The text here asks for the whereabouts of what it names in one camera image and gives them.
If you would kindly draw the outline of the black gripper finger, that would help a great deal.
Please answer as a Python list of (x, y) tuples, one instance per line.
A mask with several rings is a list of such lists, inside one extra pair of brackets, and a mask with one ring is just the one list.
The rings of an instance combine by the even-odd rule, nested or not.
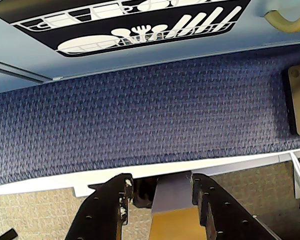
[(250, 214), (209, 176), (192, 174), (192, 204), (208, 240), (279, 240), (280, 237)]
[(120, 240), (128, 224), (128, 204), (134, 199), (133, 177), (121, 173), (102, 184), (80, 205), (67, 240)]

